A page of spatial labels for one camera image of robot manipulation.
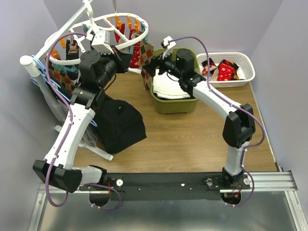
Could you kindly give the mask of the red snowflake sock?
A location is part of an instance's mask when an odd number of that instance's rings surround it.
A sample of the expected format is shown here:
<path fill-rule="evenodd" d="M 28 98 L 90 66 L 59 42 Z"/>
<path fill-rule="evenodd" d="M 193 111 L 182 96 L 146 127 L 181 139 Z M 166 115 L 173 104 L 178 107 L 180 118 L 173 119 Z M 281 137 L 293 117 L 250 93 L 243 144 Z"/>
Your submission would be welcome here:
<path fill-rule="evenodd" d="M 133 58 L 132 58 L 130 65 L 129 65 L 130 68 L 139 68 L 140 67 L 140 65 L 139 65 L 140 51 L 141 51 L 140 46 L 141 46 L 141 43 L 138 42 L 138 43 L 135 43 L 133 45 L 133 47 L 131 48 Z"/>

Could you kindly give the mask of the red santa sock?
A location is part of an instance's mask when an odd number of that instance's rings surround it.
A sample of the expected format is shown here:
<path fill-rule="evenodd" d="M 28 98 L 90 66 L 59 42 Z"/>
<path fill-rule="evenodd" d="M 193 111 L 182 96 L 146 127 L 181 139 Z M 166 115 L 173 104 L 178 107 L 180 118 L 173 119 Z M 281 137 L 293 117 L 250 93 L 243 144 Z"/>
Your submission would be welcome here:
<path fill-rule="evenodd" d="M 211 58 L 209 58 L 209 63 L 210 65 L 208 65 L 207 60 L 203 61 L 201 63 L 203 70 L 202 70 L 202 75 L 203 76 L 207 76 L 208 75 L 208 71 L 210 71 L 210 74 L 213 74 L 217 68 L 217 66 L 215 65 L 215 63 L 213 62 L 213 60 Z"/>

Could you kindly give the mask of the white round sock hanger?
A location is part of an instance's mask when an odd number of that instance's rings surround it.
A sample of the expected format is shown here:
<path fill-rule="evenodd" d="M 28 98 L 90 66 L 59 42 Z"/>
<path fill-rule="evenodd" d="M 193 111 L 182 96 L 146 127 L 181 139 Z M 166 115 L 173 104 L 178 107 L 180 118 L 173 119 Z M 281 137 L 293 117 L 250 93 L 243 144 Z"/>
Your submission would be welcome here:
<path fill-rule="evenodd" d="M 104 55 L 119 54 L 121 50 L 133 47 L 134 44 L 147 37 L 149 32 L 148 23 L 137 15 L 132 13 L 112 13 L 94 18 L 91 6 L 92 1 L 84 0 L 82 3 L 83 6 L 65 23 L 65 25 L 45 41 L 44 48 L 47 49 L 46 62 L 52 62 L 58 65 L 80 64 L 80 59 L 63 61 L 51 58 L 52 50 L 56 44 L 65 37 L 73 36 L 82 52 L 85 52 L 82 41 L 85 39 L 91 41 L 94 49 L 98 53 Z M 118 18 L 124 16 L 135 19 L 135 27 L 136 30 L 140 32 L 140 35 L 134 39 L 128 39 L 109 21 L 110 18 L 114 18 L 115 22 L 118 23 Z M 120 38 L 122 38 L 123 43 L 112 48 L 106 39 L 106 35 L 109 32 L 118 34 Z"/>

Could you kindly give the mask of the red patterned sock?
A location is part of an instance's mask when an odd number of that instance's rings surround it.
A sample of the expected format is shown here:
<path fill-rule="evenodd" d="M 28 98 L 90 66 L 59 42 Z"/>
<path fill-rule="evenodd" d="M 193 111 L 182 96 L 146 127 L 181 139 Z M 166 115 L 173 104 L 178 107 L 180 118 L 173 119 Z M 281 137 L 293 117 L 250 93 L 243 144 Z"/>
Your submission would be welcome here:
<path fill-rule="evenodd" d="M 231 81 L 232 70 L 228 60 L 222 60 L 218 65 L 218 81 Z"/>

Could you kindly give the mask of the red sock with grey toe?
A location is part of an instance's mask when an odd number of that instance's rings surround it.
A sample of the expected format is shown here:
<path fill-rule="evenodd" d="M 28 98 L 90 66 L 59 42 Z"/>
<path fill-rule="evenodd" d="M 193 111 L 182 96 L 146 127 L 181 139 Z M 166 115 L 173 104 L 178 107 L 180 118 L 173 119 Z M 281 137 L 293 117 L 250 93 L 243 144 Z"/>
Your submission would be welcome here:
<path fill-rule="evenodd" d="M 210 73 L 211 73 L 210 81 L 217 81 L 218 80 L 219 71 L 216 69 L 214 71 L 211 71 Z"/>

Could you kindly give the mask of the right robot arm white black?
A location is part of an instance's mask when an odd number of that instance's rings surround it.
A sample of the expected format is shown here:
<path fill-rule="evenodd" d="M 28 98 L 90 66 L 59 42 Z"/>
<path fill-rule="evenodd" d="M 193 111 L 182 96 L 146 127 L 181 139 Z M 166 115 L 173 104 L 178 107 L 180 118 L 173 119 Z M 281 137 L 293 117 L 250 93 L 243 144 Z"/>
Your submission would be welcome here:
<path fill-rule="evenodd" d="M 256 131 L 253 109 L 230 100 L 199 74 L 194 67 L 195 58 L 188 49 L 179 49 L 176 58 L 163 54 L 153 56 L 143 69 L 151 76 L 164 73 L 178 79 L 180 88 L 190 96 L 210 106 L 225 121 L 223 139 L 227 144 L 227 161 L 222 169 L 220 184 L 231 189 L 239 184 L 244 174 L 243 155 Z"/>

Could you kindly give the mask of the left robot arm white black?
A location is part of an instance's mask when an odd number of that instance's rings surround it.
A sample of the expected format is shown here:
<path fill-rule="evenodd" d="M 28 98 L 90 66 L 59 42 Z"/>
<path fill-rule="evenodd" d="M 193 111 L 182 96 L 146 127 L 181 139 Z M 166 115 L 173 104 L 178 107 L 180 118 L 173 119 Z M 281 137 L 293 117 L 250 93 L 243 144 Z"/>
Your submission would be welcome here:
<path fill-rule="evenodd" d="M 104 87 L 115 74 L 128 70 L 132 57 L 119 51 L 100 54 L 95 50 L 81 55 L 81 77 L 72 93 L 63 127 L 44 160 L 36 160 L 33 164 L 33 170 L 45 183 L 46 190 L 53 186 L 73 193 L 81 185 L 91 185 L 96 190 L 106 186 L 107 171 L 104 168 L 75 168 L 74 159 L 88 125 L 103 104 Z"/>

